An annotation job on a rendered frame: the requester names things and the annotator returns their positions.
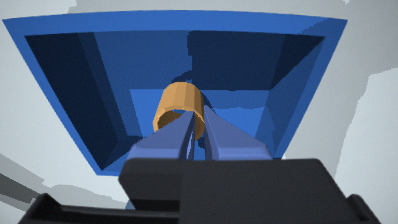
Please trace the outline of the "blue crate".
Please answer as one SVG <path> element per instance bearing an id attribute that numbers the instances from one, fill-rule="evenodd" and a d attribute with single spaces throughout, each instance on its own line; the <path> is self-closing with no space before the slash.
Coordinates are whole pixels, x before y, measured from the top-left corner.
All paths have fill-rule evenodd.
<path id="1" fill-rule="evenodd" d="M 163 91 L 175 82 L 195 85 L 203 105 L 267 144 L 273 159 L 282 159 L 348 22 L 213 10 L 2 21 L 65 129 L 101 176 L 119 176 L 131 146 L 155 132 Z"/>

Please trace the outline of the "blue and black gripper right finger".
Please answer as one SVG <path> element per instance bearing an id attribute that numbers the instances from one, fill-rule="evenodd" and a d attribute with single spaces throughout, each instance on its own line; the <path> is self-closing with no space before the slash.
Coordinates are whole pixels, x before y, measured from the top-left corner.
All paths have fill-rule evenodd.
<path id="1" fill-rule="evenodd" d="M 204 105 L 205 160 L 273 159 L 266 144 L 220 118 Z"/>

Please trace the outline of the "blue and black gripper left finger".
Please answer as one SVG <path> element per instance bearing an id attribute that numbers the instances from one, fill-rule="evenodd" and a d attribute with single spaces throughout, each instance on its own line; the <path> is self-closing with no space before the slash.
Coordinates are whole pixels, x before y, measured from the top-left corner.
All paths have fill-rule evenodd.
<path id="1" fill-rule="evenodd" d="M 194 160 L 194 111 L 181 117 L 133 144 L 126 160 L 130 158 L 178 158 Z"/>

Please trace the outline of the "bronze bushing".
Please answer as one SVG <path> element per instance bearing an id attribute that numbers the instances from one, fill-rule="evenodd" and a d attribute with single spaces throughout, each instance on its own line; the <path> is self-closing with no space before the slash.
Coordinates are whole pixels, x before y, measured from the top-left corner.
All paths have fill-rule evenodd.
<path id="1" fill-rule="evenodd" d="M 204 133 L 204 105 L 200 90 L 188 82 L 170 84 L 163 92 L 154 121 L 154 131 L 171 123 L 183 114 L 173 112 L 173 109 L 194 111 L 195 141 Z"/>

